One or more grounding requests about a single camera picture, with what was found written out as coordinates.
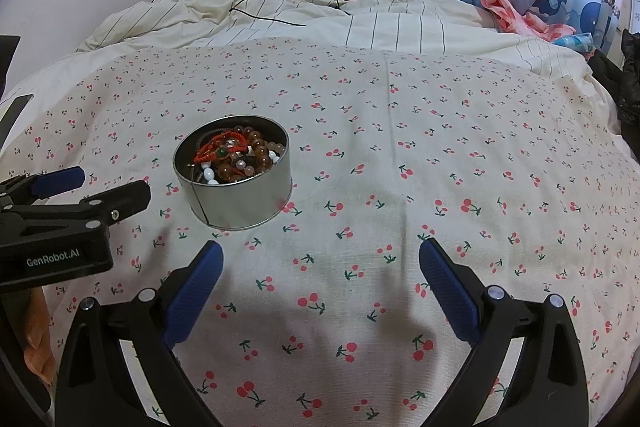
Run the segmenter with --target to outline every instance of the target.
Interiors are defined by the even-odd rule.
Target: cherry pattern sheet
[[[247,113],[288,130],[293,194],[256,229],[209,229],[172,155]],[[568,76],[274,38],[123,55],[36,118],[1,168],[82,166],[85,186],[55,202],[152,188],[148,210],[111,229],[110,272],[47,289],[58,359],[82,298],[158,287],[215,239],[224,272],[175,353],[224,425],[421,425],[468,353],[418,267],[436,237],[485,284],[564,296],[595,424],[639,343],[638,178],[606,126]]]

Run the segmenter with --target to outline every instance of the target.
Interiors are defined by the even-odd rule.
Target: round metal container
[[[282,143],[284,154],[271,169],[253,178],[224,185],[194,181],[202,171],[199,165],[191,167],[198,140],[210,131],[236,125],[251,126]],[[289,136],[282,126],[261,116],[229,116],[203,125],[182,140],[174,154],[174,170],[199,220],[215,229],[245,230],[270,220],[289,201],[293,187],[289,157]]]

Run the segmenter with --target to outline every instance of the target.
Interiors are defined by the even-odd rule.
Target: human hand
[[[24,362],[29,370],[51,385],[56,374],[56,360],[51,352],[49,337],[49,310],[42,288],[31,289],[31,301],[27,308],[23,334],[27,340]]]

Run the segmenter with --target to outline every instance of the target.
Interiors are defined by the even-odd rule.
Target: red string bracelet
[[[229,140],[230,138],[234,138],[239,145],[233,147],[224,147],[223,145],[219,145],[220,142],[224,142]],[[216,152],[220,149],[224,148],[227,152],[223,158],[219,158],[216,156]],[[209,140],[206,144],[204,144],[195,158],[193,159],[194,163],[206,163],[206,162],[220,162],[225,160],[229,154],[233,154],[234,152],[241,152],[246,154],[248,151],[248,143],[246,138],[242,136],[240,133],[235,131],[225,131],[224,133],[215,135],[211,140]]]

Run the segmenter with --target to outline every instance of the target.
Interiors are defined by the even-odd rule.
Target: bed
[[[565,297],[596,425],[640,344],[640,172],[584,58],[499,33],[457,0],[242,0],[229,13],[239,1],[140,2],[4,97],[35,94],[5,176],[81,166],[88,182],[56,202],[152,189],[112,229],[110,272],[47,288],[56,355],[84,296],[158,287],[215,239],[225,271],[175,354],[223,424],[421,425],[468,352],[417,266],[436,237],[486,284]],[[212,230],[172,155],[207,121],[246,113],[288,130],[294,191],[256,229]],[[482,417],[517,356],[514,344]]]

